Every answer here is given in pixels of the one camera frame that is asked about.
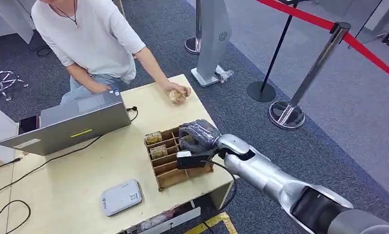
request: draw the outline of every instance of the person's hand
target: person's hand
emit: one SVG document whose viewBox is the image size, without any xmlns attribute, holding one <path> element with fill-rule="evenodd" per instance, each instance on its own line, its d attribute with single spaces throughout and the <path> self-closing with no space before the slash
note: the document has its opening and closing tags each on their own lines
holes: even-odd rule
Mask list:
<svg viewBox="0 0 389 234">
<path fill-rule="evenodd" d="M 163 84 L 160 84 L 161 88 L 163 88 L 166 92 L 170 91 L 172 89 L 176 89 L 179 93 L 185 94 L 187 97 L 190 95 L 192 90 L 189 87 L 184 87 L 179 84 L 176 84 L 174 82 L 167 81 Z"/>
<path fill-rule="evenodd" d="M 89 85 L 89 87 L 87 87 L 87 89 L 89 89 L 93 94 L 99 94 L 111 88 L 107 85 L 93 82 Z"/>
</svg>

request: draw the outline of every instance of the yellow label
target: yellow label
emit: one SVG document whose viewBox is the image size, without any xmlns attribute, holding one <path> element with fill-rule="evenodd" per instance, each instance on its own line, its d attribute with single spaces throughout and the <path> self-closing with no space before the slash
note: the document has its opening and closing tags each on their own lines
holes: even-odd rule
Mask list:
<svg viewBox="0 0 389 234">
<path fill-rule="evenodd" d="M 82 135 L 82 134 L 85 134 L 85 133 L 89 133 L 89 132 L 91 132 L 93 129 L 85 129 L 85 130 L 82 130 L 81 132 L 79 132 L 79 133 L 74 133 L 74 134 L 71 134 L 71 138 L 73 138 L 73 137 L 77 137 L 77 136 L 79 136 L 79 135 Z"/>
</svg>

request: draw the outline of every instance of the wooden tray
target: wooden tray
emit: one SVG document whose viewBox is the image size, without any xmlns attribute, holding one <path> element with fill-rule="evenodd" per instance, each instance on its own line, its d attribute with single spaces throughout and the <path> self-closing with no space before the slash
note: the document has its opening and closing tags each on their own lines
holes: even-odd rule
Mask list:
<svg viewBox="0 0 389 234">
<path fill-rule="evenodd" d="M 207 172 L 213 172 L 213 164 L 209 163 L 201 168 L 191 168 L 185 170 L 177 169 L 176 153 L 183 150 L 179 145 L 179 128 L 173 128 L 161 132 L 161 137 L 163 138 L 163 141 L 151 145 L 147 145 L 144 141 L 147 153 L 152 163 L 153 172 L 156 176 L 159 191 L 162 191 L 171 185 L 188 180 L 191 177 L 202 175 Z M 167 156 L 153 159 L 150 154 L 150 149 L 160 145 L 166 145 Z"/>
</svg>

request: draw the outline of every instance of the white t-shirt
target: white t-shirt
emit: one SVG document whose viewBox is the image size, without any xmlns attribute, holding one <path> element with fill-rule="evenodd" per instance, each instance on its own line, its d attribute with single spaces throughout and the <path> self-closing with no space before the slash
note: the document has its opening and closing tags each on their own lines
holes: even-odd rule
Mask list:
<svg viewBox="0 0 389 234">
<path fill-rule="evenodd" d="M 136 76 L 135 54 L 146 45 L 112 0 L 78 0 L 77 24 L 37 0 L 32 19 L 44 41 L 64 66 L 74 62 L 89 74 L 108 74 L 130 83 Z"/>
</svg>

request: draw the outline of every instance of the laptop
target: laptop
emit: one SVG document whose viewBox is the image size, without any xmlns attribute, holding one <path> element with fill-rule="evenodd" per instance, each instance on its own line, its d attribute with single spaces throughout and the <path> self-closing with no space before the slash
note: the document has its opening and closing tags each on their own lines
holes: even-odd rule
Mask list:
<svg viewBox="0 0 389 234">
<path fill-rule="evenodd" d="M 130 124 L 119 91 L 107 90 L 41 111 L 38 128 L 0 145 L 45 156 Z"/>
</svg>

